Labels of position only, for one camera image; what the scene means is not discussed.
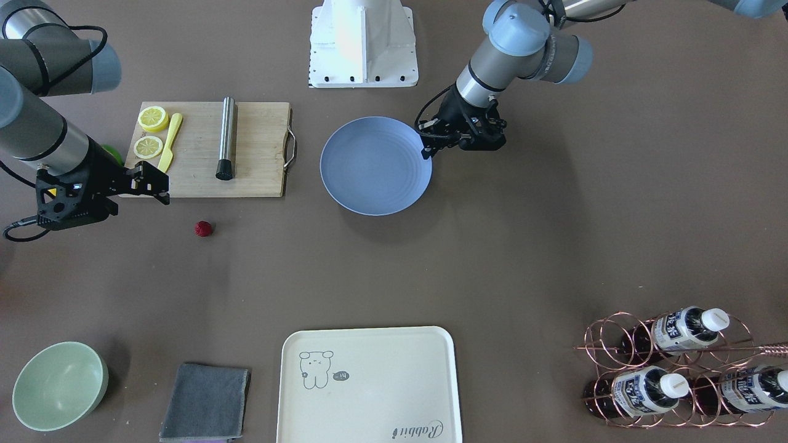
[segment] brown table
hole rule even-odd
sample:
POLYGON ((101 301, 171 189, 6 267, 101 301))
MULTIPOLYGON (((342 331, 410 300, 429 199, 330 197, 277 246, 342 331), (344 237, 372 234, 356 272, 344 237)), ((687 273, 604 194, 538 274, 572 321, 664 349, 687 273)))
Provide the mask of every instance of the brown table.
MULTIPOLYGON (((100 143, 124 153, 143 101, 231 95, 290 102, 300 151, 281 199, 123 199, 103 223, 0 243, 0 440, 157 441, 176 369, 194 361, 250 368, 244 440, 274 441, 290 333, 413 325, 454 337, 465 441, 788 433, 788 413, 762 430, 602 426, 578 399, 593 366, 572 349, 613 311, 690 304, 724 307, 761 343, 788 337, 781 14, 638 2, 577 25, 595 50, 580 84, 515 82, 500 105, 504 149, 441 152, 414 206, 369 218, 323 188, 323 143, 358 117, 411 122, 481 42, 487 1, 405 2, 421 79, 396 90, 307 88, 319 1, 50 4, 105 27, 121 57, 116 91, 47 100, 100 143), (200 219, 216 223, 212 237, 194 235, 200 219), (110 389, 85 420, 30 431, 13 416, 13 383, 67 340, 101 352, 110 389)), ((32 213, 30 190, 4 174, 0 188, 3 225, 32 213)))

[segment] mint green bowl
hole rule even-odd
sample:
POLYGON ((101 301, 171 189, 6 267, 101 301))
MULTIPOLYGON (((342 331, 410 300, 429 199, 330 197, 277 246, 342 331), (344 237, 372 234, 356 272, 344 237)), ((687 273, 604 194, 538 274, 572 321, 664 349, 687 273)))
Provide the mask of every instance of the mint green bowl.
POLYGON ((99 405, 109 377, 90 346, 53 344, 33 357, 13 386, 13 411, 32 430, 64 428, 99 405))

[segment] folded cloth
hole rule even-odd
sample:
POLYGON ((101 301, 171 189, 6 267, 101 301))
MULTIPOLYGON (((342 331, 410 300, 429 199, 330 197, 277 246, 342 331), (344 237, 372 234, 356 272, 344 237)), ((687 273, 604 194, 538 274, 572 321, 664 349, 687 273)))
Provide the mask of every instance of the folded cloth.
POLYGON ((184 363, 159 441, 227 441, 241 436, 249 371, 184 363))

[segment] wooden cutting board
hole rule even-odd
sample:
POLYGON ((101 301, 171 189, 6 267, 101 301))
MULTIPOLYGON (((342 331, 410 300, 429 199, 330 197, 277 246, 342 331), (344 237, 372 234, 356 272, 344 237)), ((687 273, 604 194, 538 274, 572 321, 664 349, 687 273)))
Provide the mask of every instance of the wooden cutting board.
MULTIPOLYGON (((221 102, 143 102, 139 110, 161 106, 172 116, 181 113, 184 122, 173 143, 173 162, 167 170, 171 197, 282 197, 284 151, 290 122, 290 103, 237 102, 235 176, 230 181, 216 178, 221 135, 221 102)), ((139 124, 126 156, 132 168, 141 158, 134 143, 143 136, 167 140, 167 129, 145 132, 139 124)), ((147 161, 158 165, 161 156, 147 161)))

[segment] white bottle cap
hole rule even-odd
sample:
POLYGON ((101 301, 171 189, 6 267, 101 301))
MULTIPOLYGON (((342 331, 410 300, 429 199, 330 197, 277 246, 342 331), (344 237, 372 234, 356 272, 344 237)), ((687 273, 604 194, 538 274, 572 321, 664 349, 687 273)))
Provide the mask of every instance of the white bottle cap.
POLYGON ((701 314, 701 323, 703 323, 706 329, 712 332, 718 332, 730 325, 730 317, 728 317, 728 314, 722 309, 714 307, 701 314))
POLYGON ((781 370, 777 374, 777 384, 783 391, 788 391, 788 370, 781 370))
POLYGON ((690 393, 690 384, 681 374, 666 374, 660 378, 660 389, 670 398, 681 398, 690 393))

